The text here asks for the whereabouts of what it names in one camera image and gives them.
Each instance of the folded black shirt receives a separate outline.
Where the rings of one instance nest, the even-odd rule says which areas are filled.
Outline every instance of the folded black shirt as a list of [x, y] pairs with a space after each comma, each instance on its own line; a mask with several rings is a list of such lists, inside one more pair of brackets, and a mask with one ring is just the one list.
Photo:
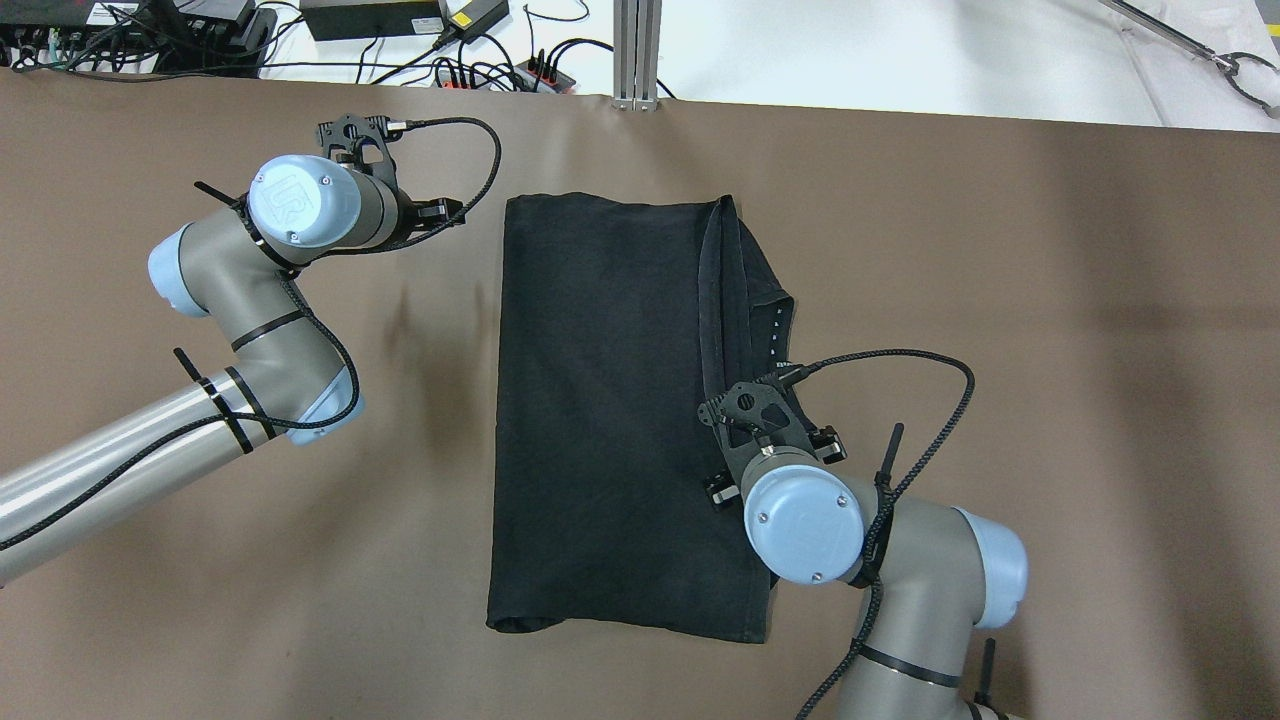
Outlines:
[[728, 196], [508, 201], [488, 625], [764, 642], [772, 575], [703, 482], [698, 404], [786, 357], [792, 300]]

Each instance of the electrical cable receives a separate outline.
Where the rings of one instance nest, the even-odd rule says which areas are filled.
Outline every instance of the electrical cable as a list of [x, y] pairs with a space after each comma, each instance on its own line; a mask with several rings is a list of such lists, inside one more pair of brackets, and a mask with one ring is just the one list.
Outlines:
[[[17, 72], [52, 70], [52, 72], [65, 73], [65, 74], [69, 74], [69, 76], [81, 77], [81, 78], [84, 78], [84, 79], [93, 79], [93, 81], [101, 81], [101, 82], [146, 83], [146, 82], [164, 82], [164, 81], [169, 81], [169, 79], [188, 78], [188, 77], [218, 77], [216, 74], [214, 74], [215, 72], [218, 72], [218, 70], [229, 70], [229, 69], [262, 70], [262, 69], [270, 69], [270, 68], [298, 68], [298, 67], [353, 68], [353, 67], [356, 67], [356, 61], [353, 61], [353, 60], [344, 60], [344, 61], [297, 60], [297, 61], [288, 61], [288, 63], [259, 63], [256, 65], [210, 65], [207, 68], [201, 68], [198, 70], [160, 72], [160, 73], [156, 73], [156, 74], [154, 74], [151, 77], [136, 77], [136, 78], [111, 77], [110, 74], [93, 74], [93, 73], [86, 72], [86, 70], [72, 70], [72, 69], [54, 67], [54, 65], [49, 65], [49, 64], [41, 64], [40, 67], [36, 67], [36, 68], [29, 68], [29, 69], [26, 69], [26, 70], [17, 70]], [[407, 69], [403, 65], [392, 65], [389, 63], [365, 63], [365, 67], [366, 68], [379, 68], [379, 69], [381, 69], [381, 68]], [[415, 65], [415, 67], [416, 68], [421, 68], [422, 65]]]
[[365, 49], [360, 51], [360, 64], [356, 65], [356, 82], [355, 82], [355, 85], [360, 85], [360, 76], [362, 76], [365, 73], [365, 55], [367, 55], [369, 51], [374, 49], [374, 45], [378, 45], [379, 40], [381, 40], [381, 37], [375, 37], [375, 38], [370, 40], [369, 45], [366, 45]]
[[[564, 58], [564, 53], [572, 47], [577, 47], [579, 45], [590, 45], [593, 47], [600, 47], [602, 50], [608, 50], [609, 53], [613, 53], [612, 45], [609, 45], [608, 42], [603, 42], [600, 40], [593, 40], [590, 37], [571, 37], [568, 40], [558, 42], [554, 47], [552, 47], [552, 51], [547, 55], [547, 61], [552, 67], [553, 77], [556, 76], [556, 73], [559, 72], [559, 61], [562, 58]], [[678, 97], [676, 97], [676, 94], [672, 92], [669, 87], [667, 87], [667, 83], [662, 82], [662, 78], [655, 78], [655, 79], [658, 87], [660, 87], [663, 92], [667, 94], [667, 96], [669, 96], [672, 100], [680, 100]]]
[[[484, 120], [480, 120], [480, 119], [476, 119], [476, 118], [465, 118], [465, 117], [436, 118], [436, 119], [431, 119], [431, 120], [410, 120], [410, 122], [406, 123], [406, 126], [407, 126], [406, 127], [406, 132], [412, 131], [412, 129], [425, 128], [425, 127], [443, 126], [443, 124], [475, 124], [477, 127], [484, 128], [489, 133], [489, 136], [493, 138], [493, 142], [494, 142], [494, 164], [493, 164], [493, 168], [490, 169], [488, 181], [480, 188], [480, 192], [477, 192], [476, 196], [472, 197], [470, 202], [465, 204], [457, 213], [454, 213], [453, 215], [451, 215], [444, 222], [444, 224], [439, 225], [434, 231], [422, 233], [419, 237], [408, 238], [408, 240], [403, 241], [402, 243], [396, 245], [394, 247], [387, 247], [387, 249], [379, 250], [379, 251], [385, 252], [385, 251], [390, 251], [390, 250], [401, 250], [403, 247], [410, 247], [412, 245], [417, 245], [419, 242], [421, 242], [421, 241], [424, 241], [424, 240], [426, 240], [426, 238], [429, 238], [431, 236], [438, 234], [439, 232], [444, 231], [445, 228], [452, 227], [471, 208], [474, 208], [475, 204], [479, 202], [480, 199], [483, 199], [489, 192], [489, 188], [493, 186], [493, 182], [494, 182], [494, 179], [497, 178], [497, 174], [498, 174], [498, 165], [500, 164], [500, 160], [502, 160], [502, 142], [498, 138], [498, 133], [494, 132], [494, 129], [492, 127], [489, 127]], [[325, 258], [328, 255], [346, 255], [346, 254], [348, 254], [348, 252], [325, 252], [325, 254], [321, 255], [321, 258]], [[90, 488], [84, 489], [81, 495], [78, 495], [77, 497], [74, 497], [72, 501], [67, 502], [65, 505], [63, 505], [61, 507], [59, 507], [58, 510], [55, 510], [50, 515], [45, 516], [44, 519], [41, 519], [40, 521], [37, 521], [36, 524], [31, 525], [29, 528], [19, 532], [18, 534], [15, 534], [13, 537], [0, 539], [0, 551], [5, 551], [5, 550], [8, 550], [10, 547], [14, 547], [15, 544], [18, 544], [20, 542], [24, 542], [27, 539], [31, 539], [36, 534], [44, 532], [50, 525], [52, 525], [58, 520], [65, 518], [69, 512], [72, 512], [73, 510], [76, 510], [81, 505], [86, 503], [95, 495], [100, 493], [108, 486], [110, 486], [111, 483], [114, 483], [115, 480], [118, 480], [124, 473], [127, 473], [131, 468], [133, 468], [134, 465], [137, 465], [138, 462], [141, 462], [148, 455], [156, 452], [157, 450], [160, 450], [165, 445], [168, 445], [168, 443], [170, 443], [170, 442], [173, 442], [173, 441], [175, 441], [175, 439], [186, 436], [187, 433], [197, 430], [197, 429], [200, 429], [200, 428], [202, 428], [205, 425], [211, 425], [211, 424], [215, 424], [215, 423], [229, 423], [232, 420], [243, 420], [243, 421], [248, 421], [248, 423], [261, 423], [261, 424], [269, 424], [269, 425], [275, 425], [275, 427], [280, 427], [280, 428], [291, 428], [291, 429], [317, 429], [317, 428], [324, 428], [324, 427], [333, 425], [334, 423], [338, 423], [343, 418], [351, 415], [351, 413], [355, 411], [356, 405], [360, 401], [360, 375], [356, 373], [356, 363], [355, 363], [355, 360], [352, 360], [351, 354], [347, 351], [347, 347], [342, 343], [342, 341], [338, 338], [338, 336], [334, 334], [333, 331], [330, 331], [320, 320], [320, 318], [317, 318], [315, 315], [315, 313], [311, 310], [311, 306], [307, 305], [307, 302], [302, 299], [302, 295], [298, 292], [297, 286], [293, 284], [293, 279], [289, 278], [289, 275], [285, 274], [284, 272], [278, 273], [276, 277], [279, 278], [280, 284], [283, 286], [285, 295], [288, 295], [289, 300], [293, 302], [294, 307], [297, 307], [298, 313], [301, 313], [302, 316], [306, 318], [316, 328], [316, 331], [330, 343], [330, 346], [333, 346], [334, 351], [342, 359], [343, 368], [346, 368], [347, 372], [351, 373], [351, 400], [347, 402], [346, 407], [343, 407], [342, 410], [339, 410], [338, 413], [335, 413], [330, 418], [326, 418], [324, 420], [307, 421], [307, 423], [302, 423], [302, 421], [297, 421], [297, 420], [288, 420], [288, 419], [284, 419], [284, 418], [275, 418], [275, 416], [271, 416], [271, 415], [257, 414], [257, 413], [224, 413], [224, 414], [218, 414], [218, 415], [207, 415], [205, 418], [200, 418], [197, 420], [192, 420], [191, 423], [187, 423], [184, 425], [174, 428], [173, 430], [170, 430], [170, 432], [165, 433], [164, 436], [156, 438], [150, 445], [147, 445], [146, 447], [143, 447], [142, 450], [140, 450], [138, 452], [136, 452], [134, 455], [132, 455], [131, 457], [128, 457], [125, 461], [123, 461], [119, 465], [116, 465], [115, 469], [113, 469], [110, 473], [108, 473], [102, 479], [100, 479], [99, 482], [96, 482], [93, 486], [91, 486]]]
[[576, 18], [557, 18], [554, 15], [543, 15], [540, 13], [530, 10], [527, 3], [525, 4], [524, 9], [525, 14], [531, 18], [538, 18], [540, 20], [552, 20], [554, 23], [576, 23], [591, 17], [591, 9], [586, 6], [586, 0], [573, 0], [573, 1], [582, 6], [582, 14]]
[[[938, 434], [933, 438], [933, 442], [931, 442], [928, 448], [925, 448], [925, 451], [920, 455], [920, 459], [915, 461], [915, 465], [913, 465], [911, 469], [908, 470], [905, 475], [902, 475], [902, 480], [899, 482], [899, 484], [884, 496], [884, 502], [877, 510], [876, 516], [872, 519], [872, 523], [867, 529], [865, 539], [863, 542], [863, 562], [868, 562], [872, 560], [876, 550], [874, 548], [876, 543], [873, 542], [873, 538], [876, 538], [879, 534], [881, 528], [884, 525], [884, 523], [888, 521], [890, 516], [893, 512], [893, 505], [897, 502], [897, 498], [902, 497], [902, 493], [905, 493], [906, 488], [910, 487], [911, 482], [914, 482], [915, 478], [919, 477], [919, 474], [924, 470], [924, 466], [929, 464], [929, 460], [932, 460], [934, 454], [937, 454], [938, 448], [942, 447], [942, 443], [946, 442], [948, 437], [951, 437], [951, 430], [955, 429], [956, 424], [960, 421], [960, 418], [964, 415], [965, 410], [969, 409], [969, 401], [973, 400], [973, 391], [975, 384], [973, 370], [969, 368], [969, 365], [965, 365], [963, 361], [956, 360], [955, 357], [948, 357], [946, 355], [940, 355], [937, 352], [929, 352], [927, 350], [911, 350], [902, 347], [895, 347], [887, 350], [869, 350], [865, 352], [854, 352], [850, 355], [837, 355], [835, 357], [819, 360], [818, 363], [813, 363], [809, 365], [800, 365], [796, 368], [782, 370], [780, 373], [780, 377], [785, 384], [795, 384], [801, 379], [812, 375], [813, 373], [822, 370], [823, 368], [837, 365], [840, 363], [868, 360], [872, 357], [920, 357], [923, 360], [932, 360], [934, 363], [941, 363], [943, 365], [951, 365], [952, 368], [964, 373], [965, 387], [964, 392], [960, 395], [960, 401], [956, 402], [955, 410], [951, 411], [951, 415], [947, 418], [947, 421], [943, 423], [942, 429], [938, 430]], [[818, 689], [815, 689], [813, 694], [809, 696], [809, 700], [805, 701], [804, 706], [801, 706], [800, 711], [796, 714], [796, 720], [805, 720], [806, 717], [809, 717], [809, 714], [813, 712], [814, 707], [818, 706], [818, 702], [822, 701], [822, 698], [831, 691], [831, 688], [836, 687], [836, 683], [840, 682], [840, 678], [842, 678], [845, 673], [849, 670], [849, 666], [852, 665], [854, 660], [858, 657], [863, 646], [867, 643], [867, 638], [870, 635], [872, 628], [876, 625], [876, 618], [879, 614], [879, 606], [883, 600], [883, 593], [884, 593], [883, 583], [881, 582], [879, 577], [876, 577], [872, 583], [872, 594], [867, 605], [867, 615], [863, 619], [863, 624], [859, 628], [858, 634], [855, 634], [854, 639], [849, 643], [849, 652], [845, 653], [845, 657], [836, 665], [836, 669], [832, 670], [832, 673], [827, 676], [827, 679], [824, 679], [818, 685]]]

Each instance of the brown mat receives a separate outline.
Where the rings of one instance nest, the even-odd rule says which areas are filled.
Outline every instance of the brown mat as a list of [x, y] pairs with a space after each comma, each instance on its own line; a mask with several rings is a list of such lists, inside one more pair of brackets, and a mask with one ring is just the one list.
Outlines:
[[[996, 698], [1029, 717], [1280, 715], [1280, 138], [1068, 123], [288, 82], [0, 73], [0, 459], [8, 470], [230, 354], [146, 278], [151, 247], [343, 111], [475, 114], [507, 147], [465, 228], [302, 288], [369, 410], [271, 443], [0, 592], [3, 717], [790, 717], [858, 593], [776, 593], [764, 646], [572, 621], [484, 626], [502, 200], [732, 193], [797, 299], [792, 352], [972, 364], [970, 415], [911, 492], [1001, 520], [1032, 580]], [[465, 196], [474, 128], [394, 146]], [[872, 361], [800, 388], [870, 474], [960, 391]], [[974, 643], [974, 656], [980, 643]], [[975, 664], [966, 687], [972, 688]], [[832, 717], [833, 702], [815, 716]]]

